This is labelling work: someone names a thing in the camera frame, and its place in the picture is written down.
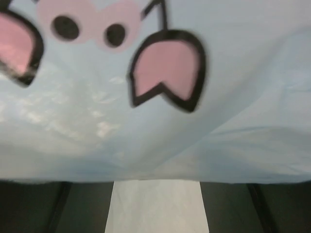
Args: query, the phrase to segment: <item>light blue fabric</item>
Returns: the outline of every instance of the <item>light blue fabric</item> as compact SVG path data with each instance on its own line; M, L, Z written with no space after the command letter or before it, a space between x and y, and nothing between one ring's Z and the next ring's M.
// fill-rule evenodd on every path
M115 1L92 2L101 9ZM143 9L148 1L136 2ZM311 2L167 4L171 26L195 32L209 52L208 84L191 114L162 96L130 104L129 62L158 30L157 11L131 47L112 53L94 41L57 41L42 30L35 4L12 3L46 49L30 87L0 76L0 179L311 179Z

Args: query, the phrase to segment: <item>dark background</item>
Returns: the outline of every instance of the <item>dark background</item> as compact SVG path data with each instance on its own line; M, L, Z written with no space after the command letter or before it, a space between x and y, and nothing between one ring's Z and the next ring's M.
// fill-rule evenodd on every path
M112 188L1 182L0 233L104 233ZM211 233L311 233L310 183L201 189Z

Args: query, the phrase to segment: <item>pink ear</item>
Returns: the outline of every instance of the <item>pink ear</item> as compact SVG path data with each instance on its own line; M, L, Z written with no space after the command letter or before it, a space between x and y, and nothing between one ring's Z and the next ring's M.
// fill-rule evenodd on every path
M34 49L33 33L16 18L0 13L0 61L22 76Z
M198 68L198 53L191 44L180 40L153 43L141 52L134 70L136 95L163 83L180 99L188 100Z

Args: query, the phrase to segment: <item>pink shape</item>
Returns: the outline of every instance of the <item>pink shape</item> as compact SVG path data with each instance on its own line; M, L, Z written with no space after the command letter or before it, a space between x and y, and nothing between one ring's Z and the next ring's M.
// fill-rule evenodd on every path
M104 40L105 30L112 24L125 26L126 37L122 45L117 48L109 47ZM133 0L121 0L104 8L97 15L96 20L96 41L105 49L112 51L123 51L135 40L140 30L141 10Z
M183 100L191 97L197 79L199 58L193 46L184 41L162 41L147 47L135 70L136 94L141 96L163 82Z
M67 16L80 29L78 38L73 42L86 42L94 35L97 12L90 0L40 0L37 3L37 12L39 22L48 33L53 32L51 25L56 17Z
M27 71L34 48L32 32L19 20L0 13L0 60L18 75Z

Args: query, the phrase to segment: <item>black circle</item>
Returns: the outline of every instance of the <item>black circle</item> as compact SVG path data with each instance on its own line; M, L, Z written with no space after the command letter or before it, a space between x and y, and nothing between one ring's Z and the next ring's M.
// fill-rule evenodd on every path
M125 36L125 28L118 23L110 25L104 32L105 41L114 48L120 46L123 43Z
M74 40L78 38L80 30L75 21L67 16L58 16L53 20L53 28L62 39Z

